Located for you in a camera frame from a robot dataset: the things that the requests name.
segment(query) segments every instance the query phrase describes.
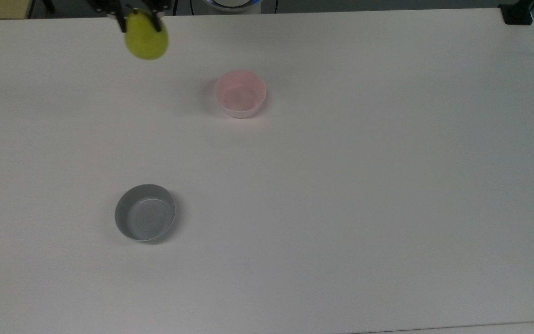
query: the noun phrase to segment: floor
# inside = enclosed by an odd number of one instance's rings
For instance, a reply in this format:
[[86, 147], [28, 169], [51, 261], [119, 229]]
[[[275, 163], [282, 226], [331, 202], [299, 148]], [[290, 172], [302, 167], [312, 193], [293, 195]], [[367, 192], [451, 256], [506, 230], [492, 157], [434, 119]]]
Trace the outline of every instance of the floor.
[[[66, 17], [104, 16], [89, 7], [86, 0], [52, 0], [57, 8], [55, 13], [47, 13], [42, 0], [32, 0], [31, 19], [53, 19]], [[441, 8], [491, 8], [498, 4], [512, 4], [515, 0], [263, 0], [263, 13], [273, 13], [276, 1], [278, 13], [311, 13], [332, 11], [379, 11], [399, 9], [441, 9]], [[142, 7], [141, 0], [123, 0], [134, 7]], [[180, 0], [176, 15], [207, 13], [202, 0]]]

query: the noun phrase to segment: yellow-green pear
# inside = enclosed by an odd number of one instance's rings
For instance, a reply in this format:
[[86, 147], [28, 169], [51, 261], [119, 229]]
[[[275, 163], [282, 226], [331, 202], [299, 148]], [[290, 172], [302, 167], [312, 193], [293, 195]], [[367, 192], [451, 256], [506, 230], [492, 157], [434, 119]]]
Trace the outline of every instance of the yellow-green pear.
[[127, 32], [125, 45], [127, 49], [141, 59], [158, 59], [168, 49], [168, 32], [160, 21], [162, 30], [155, 31], [148, 11], [134, 8], [127, 15]]

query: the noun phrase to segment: table surface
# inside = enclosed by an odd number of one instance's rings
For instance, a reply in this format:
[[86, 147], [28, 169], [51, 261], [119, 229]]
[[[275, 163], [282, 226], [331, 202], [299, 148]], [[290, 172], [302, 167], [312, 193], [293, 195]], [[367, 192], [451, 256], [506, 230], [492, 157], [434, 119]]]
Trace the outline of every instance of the table surface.
[[[498, 9], [0, 21], [0, 334], [534, 321], [534, 25]], [[221, 74], [267, 83], [223, 115]], [[154, 244], [113, 212], [164, 186]]]

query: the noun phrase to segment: pink bowl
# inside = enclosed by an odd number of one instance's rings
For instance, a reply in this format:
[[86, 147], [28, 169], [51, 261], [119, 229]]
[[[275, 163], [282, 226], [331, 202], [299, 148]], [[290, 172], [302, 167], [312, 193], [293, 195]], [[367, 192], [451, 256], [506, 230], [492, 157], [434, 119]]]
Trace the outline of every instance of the pink bowl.
[[218, 79], [216, 99], [226, 114], [236, 118], [254, 115], [267, 95], [265, 82], [251, 71], [234, 70]]

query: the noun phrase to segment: gray bowl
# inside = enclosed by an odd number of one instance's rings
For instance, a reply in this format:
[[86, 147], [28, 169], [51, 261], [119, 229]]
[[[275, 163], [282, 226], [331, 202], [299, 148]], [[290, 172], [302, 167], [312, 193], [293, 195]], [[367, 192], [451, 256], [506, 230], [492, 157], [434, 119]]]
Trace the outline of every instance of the gray bowl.
[[114, 221], [125, 236], [151, 241], [170, 229], [176, 204], [168, 190], [155, 184], [142, 184], [126, 192], [114, 210]]

